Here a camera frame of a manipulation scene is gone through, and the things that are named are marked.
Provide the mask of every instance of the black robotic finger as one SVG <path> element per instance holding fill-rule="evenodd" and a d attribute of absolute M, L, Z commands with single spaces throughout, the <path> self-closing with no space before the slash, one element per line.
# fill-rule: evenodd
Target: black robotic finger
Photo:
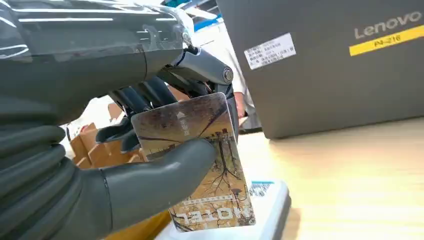
<path fill-rule="evenodd" d="M 95 136 L 95 141 L 97 144 L 103 144 L 120 140 L 132 129 L 131 121 L 127 117 L 124 117 L 119 124 L 99 129 Z"/>
<path fill-rule="evenodd" d="M 134 85 L 133 88 L 140 95 L 145 96 L 154 108 L 173 104 L 177 99 L 169 90 L 165 82 L 158 76 Z"/>
<path fill-rule="evenodd" d="M 120 152 L 125 154 L 139 148 L 140 148 L 139 139 L 137 138 L 137 135 L 134 129 L 132 129 L 131 131 L 127 132 L 125 136 L 122 137 Z"/>

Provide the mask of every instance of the gray robot arm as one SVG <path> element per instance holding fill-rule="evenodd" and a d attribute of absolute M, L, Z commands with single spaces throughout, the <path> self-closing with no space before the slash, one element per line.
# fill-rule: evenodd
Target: gray robot arm
<path fill-rule="evenodd" d="M 105 169 L 65 157 L 58 125 L 183 54 L 176 16 L 107 2 L 0 0 L 0 239 L 101 239 L 181 201 L 214 161 L 203 140 Z"/>

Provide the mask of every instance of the screw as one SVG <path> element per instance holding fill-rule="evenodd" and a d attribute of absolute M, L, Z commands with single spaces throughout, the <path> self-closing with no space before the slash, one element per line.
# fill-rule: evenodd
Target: screw
<path fill-rule="evenodd" d="M 228 68 L 228 67 L 225 68 L 223 75 L 224 75 L 224 82 L 226 82 L 227 84 L 230 84 L 233 81 L 234 73 L 233 73 L 233 70 L 231 70 L 231 68 Z"/>

